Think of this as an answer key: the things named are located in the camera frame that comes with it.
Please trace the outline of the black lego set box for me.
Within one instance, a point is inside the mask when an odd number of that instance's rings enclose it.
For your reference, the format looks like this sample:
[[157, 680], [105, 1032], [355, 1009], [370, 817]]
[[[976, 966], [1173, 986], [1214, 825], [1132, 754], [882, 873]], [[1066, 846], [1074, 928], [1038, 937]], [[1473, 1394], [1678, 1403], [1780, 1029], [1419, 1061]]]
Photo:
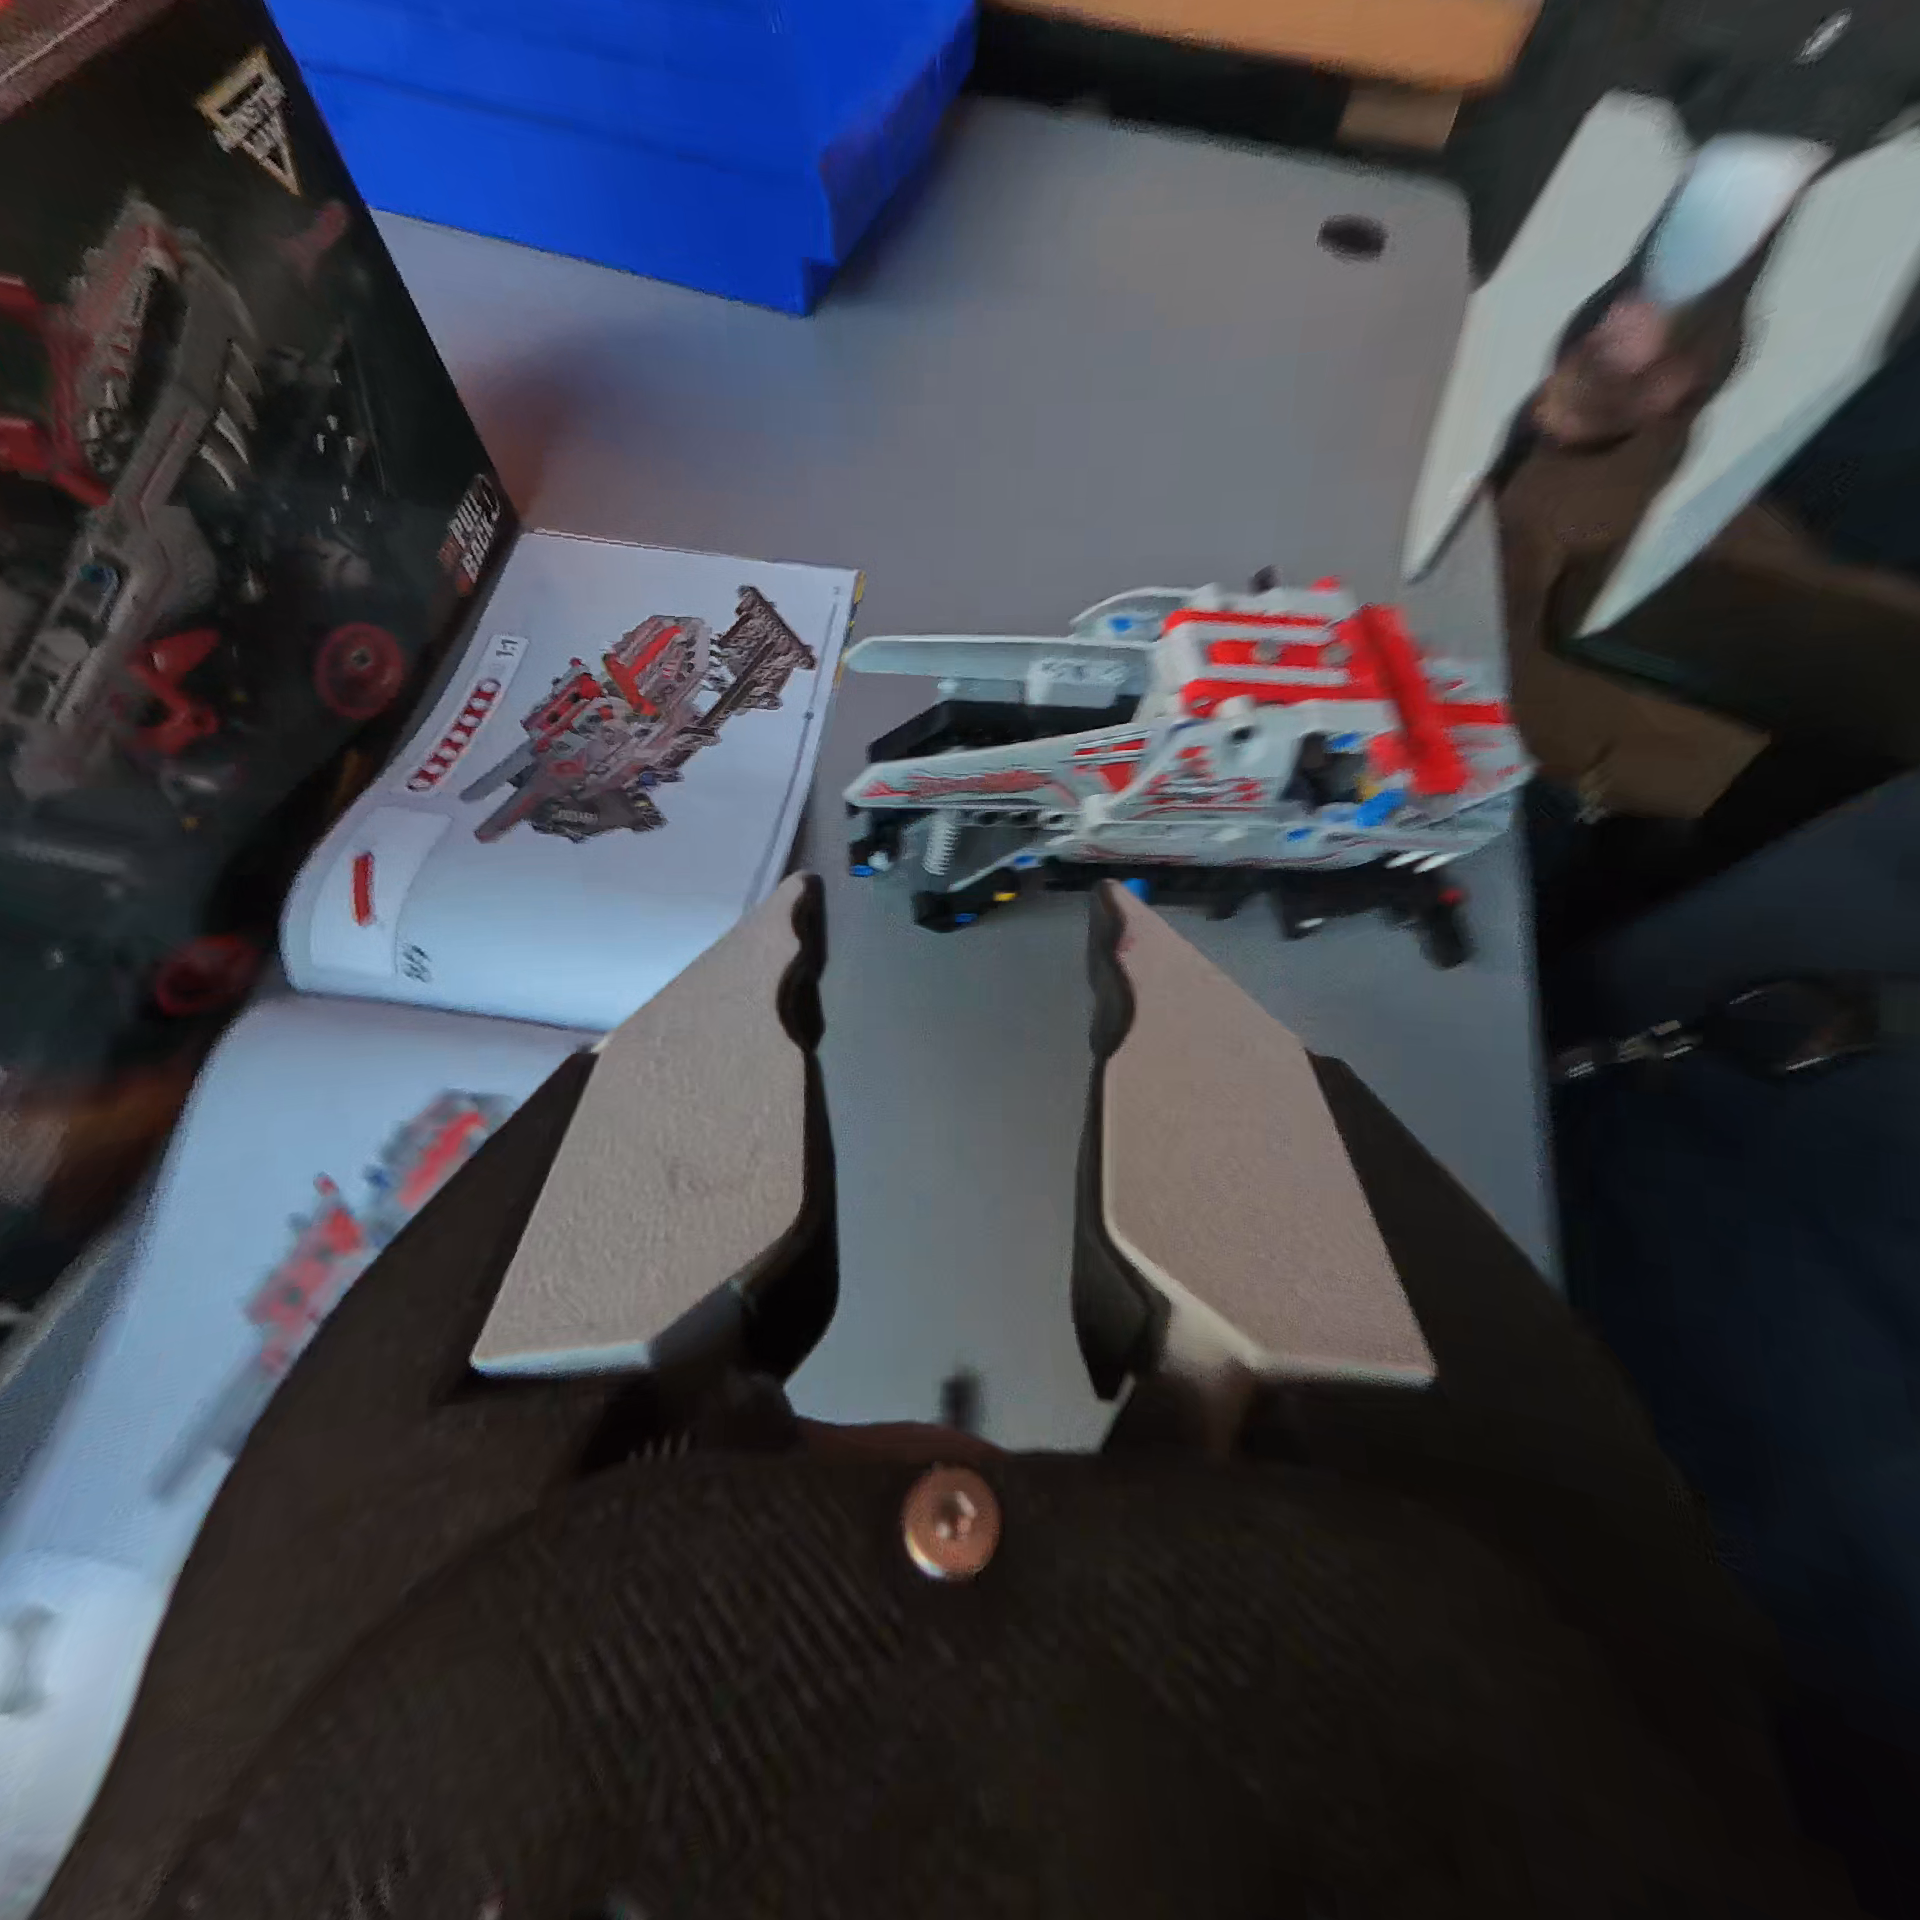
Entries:
[[515, 513], [267, 5], [4, 5], [3, 334], [10, 1332]]

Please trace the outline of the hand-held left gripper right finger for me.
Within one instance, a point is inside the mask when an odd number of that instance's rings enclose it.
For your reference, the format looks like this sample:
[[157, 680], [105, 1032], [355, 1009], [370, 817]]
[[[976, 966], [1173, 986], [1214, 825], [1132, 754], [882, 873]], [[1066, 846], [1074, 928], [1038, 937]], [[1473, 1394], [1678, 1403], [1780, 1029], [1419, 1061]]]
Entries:
[[1310, 1049], [1112, 881], [1088, 904], [1088, 986], [1070, 1302], [1094, 1394], [1429, 1390], [1429, 1340]]

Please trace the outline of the grey table with wooden edge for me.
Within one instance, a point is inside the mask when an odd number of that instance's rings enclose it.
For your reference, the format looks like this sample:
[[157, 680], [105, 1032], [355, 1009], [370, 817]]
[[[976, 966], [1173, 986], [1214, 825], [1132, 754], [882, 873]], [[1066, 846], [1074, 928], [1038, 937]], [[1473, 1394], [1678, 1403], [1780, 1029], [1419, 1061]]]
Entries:
[[1315, 153], [1435, 156], [1539, 2], [988, 2], [970, 91]]

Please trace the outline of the grey and red lego truck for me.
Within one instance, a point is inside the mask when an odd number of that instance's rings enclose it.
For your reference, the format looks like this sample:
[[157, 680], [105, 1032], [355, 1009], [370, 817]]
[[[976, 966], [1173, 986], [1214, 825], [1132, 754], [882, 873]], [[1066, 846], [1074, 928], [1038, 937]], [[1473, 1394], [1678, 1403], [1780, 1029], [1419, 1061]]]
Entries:
[[848, 873], [901, 877], [923, 930], [1115, 881], [1218, 921], [1267, 899], [1290, 941], [1376, 914], [1461, 970], [1457, 866], [1532, 774], [1504, 665], [1340, 578], [1142, 587], [1061, 635], [875, 635], [848, 665], [939, 688], [846, 788]]

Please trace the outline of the open lego instruction booklet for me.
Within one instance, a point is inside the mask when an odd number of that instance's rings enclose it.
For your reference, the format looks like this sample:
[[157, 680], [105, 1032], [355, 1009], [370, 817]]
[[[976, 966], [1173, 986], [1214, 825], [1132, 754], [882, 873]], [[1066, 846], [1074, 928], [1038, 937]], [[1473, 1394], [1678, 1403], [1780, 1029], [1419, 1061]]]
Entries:
[[4, 1382], [4, 1915], [57, 1873], [209, 1505], [349, 1284], [776, 889], [862, 589], [520, 534], [438, 699], [307, 859], [282, 984]]

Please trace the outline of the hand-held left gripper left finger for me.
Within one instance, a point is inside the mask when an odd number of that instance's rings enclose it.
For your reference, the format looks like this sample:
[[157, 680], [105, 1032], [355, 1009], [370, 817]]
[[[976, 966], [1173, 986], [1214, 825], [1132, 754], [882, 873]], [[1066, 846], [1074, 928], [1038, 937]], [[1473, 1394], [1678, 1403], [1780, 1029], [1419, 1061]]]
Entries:
[[600, 1042], [476, 1374], [800, 1370], [837, 1308], [824, 972], [795, 873]]

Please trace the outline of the blue plastic bin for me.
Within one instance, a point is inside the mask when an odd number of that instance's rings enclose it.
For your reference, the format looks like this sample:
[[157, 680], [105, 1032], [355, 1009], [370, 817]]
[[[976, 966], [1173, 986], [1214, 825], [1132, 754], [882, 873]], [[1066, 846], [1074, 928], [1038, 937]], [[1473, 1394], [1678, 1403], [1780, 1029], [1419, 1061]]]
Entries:
[[808, 315], [922, 177], [971, 2], [274, 2], [379, 211]]

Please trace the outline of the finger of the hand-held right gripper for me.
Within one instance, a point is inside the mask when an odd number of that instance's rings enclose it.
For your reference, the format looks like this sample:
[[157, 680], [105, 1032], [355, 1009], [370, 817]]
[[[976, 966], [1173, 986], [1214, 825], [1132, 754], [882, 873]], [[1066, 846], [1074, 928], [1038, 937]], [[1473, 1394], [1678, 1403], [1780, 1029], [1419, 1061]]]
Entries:
[[1916, 293], [1916, 264], [1910, 117], [1811, 181], [1780, 221], [1745, 305], [1734, 370], [1696, 416], [1681, 467], [1640, 518], [1579, 637], [1666, 587], [1861, 390]]
[[1418, 580], [1451, 539], [1547, 382], [1579, 309], [1641, 251], [1693, 157], [1666, 100], [1610, 91], [1587, 112], [1510, 246], [1468, 301], [1402, 549]]

